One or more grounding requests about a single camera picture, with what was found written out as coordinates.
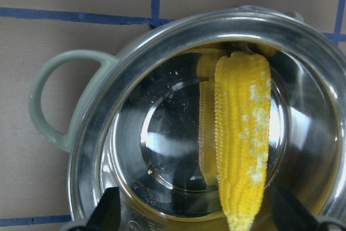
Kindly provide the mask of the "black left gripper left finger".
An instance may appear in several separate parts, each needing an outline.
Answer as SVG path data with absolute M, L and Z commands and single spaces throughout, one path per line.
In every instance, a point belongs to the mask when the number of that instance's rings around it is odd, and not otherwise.
M 70 221 L 61 230 L 119 230 L 121 202 L 118 187 L 107 188 L 88 219 Z

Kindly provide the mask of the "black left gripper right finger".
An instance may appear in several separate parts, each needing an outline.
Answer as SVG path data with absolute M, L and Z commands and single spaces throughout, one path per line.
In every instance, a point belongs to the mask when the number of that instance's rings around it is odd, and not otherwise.
M 277 230 L 345 230 L 345 224 L 334 217 L 312 215 L 284 186 L 274 188 L 272 220 Z

